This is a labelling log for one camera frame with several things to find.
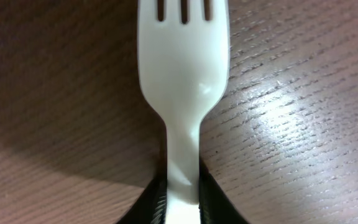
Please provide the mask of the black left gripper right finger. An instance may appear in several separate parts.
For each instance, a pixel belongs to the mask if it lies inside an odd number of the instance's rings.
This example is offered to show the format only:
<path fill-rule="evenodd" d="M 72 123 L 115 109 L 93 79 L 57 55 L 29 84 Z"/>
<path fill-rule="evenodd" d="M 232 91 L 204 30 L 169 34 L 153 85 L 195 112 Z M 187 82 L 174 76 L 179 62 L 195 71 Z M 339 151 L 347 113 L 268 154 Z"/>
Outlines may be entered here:
<path fill-rule="evenodd" d="M 202 160 L 199 200 L 201 224 L 249 224 L 228 199 Z"/>

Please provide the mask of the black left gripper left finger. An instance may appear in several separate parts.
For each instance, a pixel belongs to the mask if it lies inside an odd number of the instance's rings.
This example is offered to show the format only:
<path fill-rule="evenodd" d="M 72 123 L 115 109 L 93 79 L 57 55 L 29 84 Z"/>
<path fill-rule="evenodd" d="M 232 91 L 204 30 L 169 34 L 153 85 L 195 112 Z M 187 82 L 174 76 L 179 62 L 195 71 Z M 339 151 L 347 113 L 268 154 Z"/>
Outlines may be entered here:
<path fill-rule="evenodd" d="M 162 162 L 139 198 L 116 224 L 164 224 L 166 209 L 167 166 Z"/>

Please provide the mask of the white plastic fork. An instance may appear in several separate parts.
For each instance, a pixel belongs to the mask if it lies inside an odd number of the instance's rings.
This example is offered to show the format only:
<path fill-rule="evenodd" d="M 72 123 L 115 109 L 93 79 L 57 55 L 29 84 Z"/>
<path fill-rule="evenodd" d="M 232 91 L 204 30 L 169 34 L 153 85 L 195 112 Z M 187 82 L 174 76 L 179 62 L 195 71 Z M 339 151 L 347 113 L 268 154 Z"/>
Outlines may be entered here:
<path fill-rule="evenodd" d="M 229 73 L 229 13 L 226 0 L 165 2 L 158 19 L 155 0 L 138 2 L 137 54 L 142 94 L 167 132 L 167 224 L 201 221 L 200 125 L 222 98 Z"/>

